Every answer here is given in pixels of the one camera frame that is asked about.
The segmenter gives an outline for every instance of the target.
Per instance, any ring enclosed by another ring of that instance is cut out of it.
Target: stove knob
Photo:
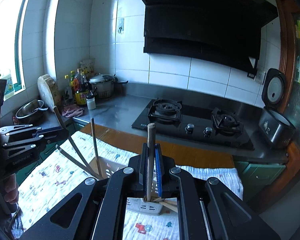
[[[194,124],[193,123],[188,123],[187,127],[186,127],[186,132],[187,133],[193,133],[194,130]]]
[[[212,133],[212,128],[211,127],[206,127],[206,129],[204,130],[204,136],[210,136]]]

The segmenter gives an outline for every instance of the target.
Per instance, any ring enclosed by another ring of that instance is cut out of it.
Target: triangular cutout
[[[221,194],[222,202],[226,208],[231,224],[236,227],[250,221],[252,218],[238,203],[224,192]]]
[[[81,193],[75,194],[50,217],[50,221],[63,228],[68,228],[81,199]]]

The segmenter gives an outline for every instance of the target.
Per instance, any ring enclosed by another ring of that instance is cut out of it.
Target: white basket
[[[125,168],[126,166],[107,160],[106,158],[99,157],[101,176],[103,178],[110,178],[116,171]],[[158,188],[156,181],[156,173],[153,174],[152,180],[152,195],[158,196]],[[160,215],[162,205],[154,202],[145,202],[142,198],[127,198],[126,209],[141,214],[147,215]]]

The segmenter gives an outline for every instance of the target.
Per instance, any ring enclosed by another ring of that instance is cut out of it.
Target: window
[[[22,88],[18,39],[24,3],[25,0],[0,0],[0,76],[10,71],[15,91]]]

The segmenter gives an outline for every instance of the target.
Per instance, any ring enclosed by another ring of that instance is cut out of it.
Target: gas stove
[[[156,124],[156,132],[206,144],[253,150],[253,144],[235,113],[215,108],[183,105],[181,101],[151,100],[132,124],[147,130]]]

